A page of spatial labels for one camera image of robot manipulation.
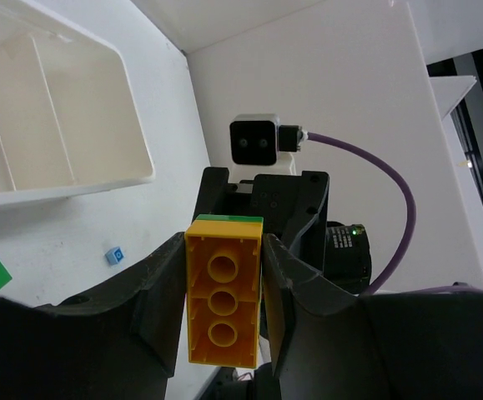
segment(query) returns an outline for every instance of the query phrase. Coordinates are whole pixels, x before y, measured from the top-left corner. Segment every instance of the white tabletop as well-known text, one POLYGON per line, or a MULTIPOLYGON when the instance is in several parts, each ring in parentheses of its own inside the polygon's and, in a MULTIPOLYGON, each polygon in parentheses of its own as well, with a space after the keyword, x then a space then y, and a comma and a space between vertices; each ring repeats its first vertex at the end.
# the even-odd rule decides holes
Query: white tabletop
MULTIPOLYGON (((58 304, 185 230, 209 165, 186 59, 129 0, 40 3, 121 52, 157 178, 144 186, 0 212, 0 260, 13 275, 0 294, 29 306, 58 304), (110 267, 104 253, 115 246, 125 259, 110 267)), ((166 398, 193 398, 213 370, 188 363, 183 325, 166 398)))

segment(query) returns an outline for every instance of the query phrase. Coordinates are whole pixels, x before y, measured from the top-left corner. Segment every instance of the yellow lego brick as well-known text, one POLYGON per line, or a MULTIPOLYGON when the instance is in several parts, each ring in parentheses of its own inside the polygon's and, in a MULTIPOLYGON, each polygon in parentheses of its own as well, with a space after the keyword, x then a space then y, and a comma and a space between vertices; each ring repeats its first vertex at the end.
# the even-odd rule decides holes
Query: yellow lego brick
POLYGON ((185 233, 189 362, 256 368, 263 218, 200 216, 185 233))

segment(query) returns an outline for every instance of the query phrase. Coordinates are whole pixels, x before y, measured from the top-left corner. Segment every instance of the purple cable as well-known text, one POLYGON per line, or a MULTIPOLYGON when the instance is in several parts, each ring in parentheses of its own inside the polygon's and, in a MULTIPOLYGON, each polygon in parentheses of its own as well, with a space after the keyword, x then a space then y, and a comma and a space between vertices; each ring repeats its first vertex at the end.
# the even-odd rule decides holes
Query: purple cable
POLYGON ((438 293, 483 293, 483 290, 472 286, 440 286, 430 287, 428 289, 413 290, 411 292, 403 292, 399 294, 438 294, 438 293))
POLYGON ((406 251, 411 242, 411 238, 414 235, 415 229, 415 220, 417 219, 417 212, 415 209, 415 200, 414 196, 408 186, 408 183, 404 180, 401 175, 396 172, 390 165, 386 162, 382 161, 375 155, 371 154, 370 152, 366 152, 365 150, 356 147, 350 143, 342 142, 341 140, 334 139, 333 137, 327 137, 323 135, 319 135, 318 133, 308 133, 308 140, 318 143, 328 144, 330 146, 334 146, 335 148, 341 148, 346 150, 347 152, 353 153, 364 160, 374 164, 376 167, 380 168, 382 171, 387 173, 391 179, 395 181, 399 189, 405 195, 406 200, 406 225, 405 225, 405 232, 402 235, 400 240, 399 246, 395 251, 395 254, 391 258, 388 265, 384 268, 384 271, 380 273, 380 275, 361 293, 361 295, 366 294, 373 294, 375 293, 380 287, 388 280, 391 274, 397 269, 402 258, 405 256, 406 251))

